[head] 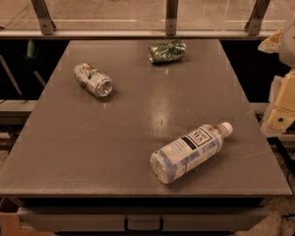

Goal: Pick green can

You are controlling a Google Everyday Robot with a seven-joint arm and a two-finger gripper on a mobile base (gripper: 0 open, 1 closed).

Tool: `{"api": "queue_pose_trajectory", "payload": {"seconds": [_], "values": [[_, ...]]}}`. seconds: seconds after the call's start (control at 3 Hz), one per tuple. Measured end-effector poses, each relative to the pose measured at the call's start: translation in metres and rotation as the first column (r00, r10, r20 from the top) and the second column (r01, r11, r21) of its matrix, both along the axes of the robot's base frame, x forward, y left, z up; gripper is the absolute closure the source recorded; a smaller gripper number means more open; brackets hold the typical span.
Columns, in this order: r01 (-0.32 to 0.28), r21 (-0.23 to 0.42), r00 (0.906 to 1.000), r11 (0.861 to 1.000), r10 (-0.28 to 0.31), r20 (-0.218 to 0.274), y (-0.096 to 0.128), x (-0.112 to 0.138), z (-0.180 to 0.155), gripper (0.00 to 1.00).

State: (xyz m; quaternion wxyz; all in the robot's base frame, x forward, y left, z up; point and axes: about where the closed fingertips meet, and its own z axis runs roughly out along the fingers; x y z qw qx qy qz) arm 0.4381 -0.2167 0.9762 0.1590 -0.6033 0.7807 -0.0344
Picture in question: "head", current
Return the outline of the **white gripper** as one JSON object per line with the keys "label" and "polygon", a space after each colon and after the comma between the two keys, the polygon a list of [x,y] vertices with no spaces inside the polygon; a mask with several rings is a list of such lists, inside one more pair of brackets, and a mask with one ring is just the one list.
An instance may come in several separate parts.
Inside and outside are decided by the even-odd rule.
{"label": "white gripper", "polygon": [[[295,12],[283,29],[276,30],[258,46],[263,53],[278,53],[282,63],[295,67]],[[277,137],[295,121],[295,69],[284,77],[275,76],[268,97],[269,104],[261,122],[267,137]]]}

